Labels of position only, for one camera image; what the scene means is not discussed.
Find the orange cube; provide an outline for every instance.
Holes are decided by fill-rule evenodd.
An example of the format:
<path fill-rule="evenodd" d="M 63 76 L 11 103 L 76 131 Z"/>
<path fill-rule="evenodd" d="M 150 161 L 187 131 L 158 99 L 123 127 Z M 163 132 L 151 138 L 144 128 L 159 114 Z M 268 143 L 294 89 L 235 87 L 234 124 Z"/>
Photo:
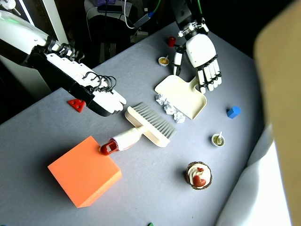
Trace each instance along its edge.
<path fill-rule="evenodd" d="M 74 205 L 90 206 L 117 180 L 120 168 L 88 137 L 48 166 Z"/>

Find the crumpled paper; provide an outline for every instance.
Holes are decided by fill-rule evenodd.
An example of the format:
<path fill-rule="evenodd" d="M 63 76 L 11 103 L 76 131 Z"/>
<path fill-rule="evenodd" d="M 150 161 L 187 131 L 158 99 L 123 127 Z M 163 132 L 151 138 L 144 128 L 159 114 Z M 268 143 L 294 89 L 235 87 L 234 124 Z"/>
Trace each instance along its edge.
<path fill-rule="evenodd" d="M 167 105 L 164 106 L 164 110 L 166 112 L 166 114 L 169 114 L 169 115 L 173 115 L 177 112 L 176 108 L 171 105 L 170 103 L 168 103 Z"/>
<path fill-rule="evenodd" d="M 160 105 L 166 105 L 167 104 L 167 99 L 162 94 L 156 95 L 156 101 Z"/>
<path fill-rule="evenodd" d="M 182 112 L 177 112 L 174 114 L 174 120 L 176 123 L 183 123 L 185 122 L 186 117 Z"/>

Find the gray bristles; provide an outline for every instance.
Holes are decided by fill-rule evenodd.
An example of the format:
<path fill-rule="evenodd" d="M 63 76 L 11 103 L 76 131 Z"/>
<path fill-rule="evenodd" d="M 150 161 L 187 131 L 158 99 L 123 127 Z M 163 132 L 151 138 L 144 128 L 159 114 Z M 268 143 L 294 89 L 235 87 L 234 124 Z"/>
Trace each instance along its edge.
<path fill-rule="evenodd" d="M 157 112 L 152 110 L 145 103 L 141 102 L 133 107 L 143 118 L 145 118 L 153 127 L 162 133 L 167 139 L 171 138 L 176 129 L 163 119 Z"/>

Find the cupcake frosting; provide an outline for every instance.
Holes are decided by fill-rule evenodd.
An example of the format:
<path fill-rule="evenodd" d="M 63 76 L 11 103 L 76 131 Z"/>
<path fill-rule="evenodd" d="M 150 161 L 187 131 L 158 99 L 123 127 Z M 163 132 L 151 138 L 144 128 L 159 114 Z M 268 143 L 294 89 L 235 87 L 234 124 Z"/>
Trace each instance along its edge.
<path fill-rule="evenodd" d="M 206 165 L 203 165 L 201 163 L 196 163 L 192 165 L 187 173 L 191 185 L 193 185 L 193 178 L 195 176 L 199 176 L 201 179 L 204 179 L 206 181 L 206 183 L 203 186 L 197 188 L 203 188 L 204 186 L 208 185 L 211 179 L 210 169 Z"/>

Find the red triangular block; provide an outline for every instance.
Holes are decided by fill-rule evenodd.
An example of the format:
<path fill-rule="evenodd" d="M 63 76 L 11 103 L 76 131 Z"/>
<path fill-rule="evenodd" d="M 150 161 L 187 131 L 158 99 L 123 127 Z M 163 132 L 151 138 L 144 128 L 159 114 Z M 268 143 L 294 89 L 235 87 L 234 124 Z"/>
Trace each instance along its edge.
<path fill-rule="evenodd" d="M 78 112 L 81 112 L 85 106 L 85 101 L 74 99 L 74 100 L 69 100 L 68 104 L 70 104 Z"/>

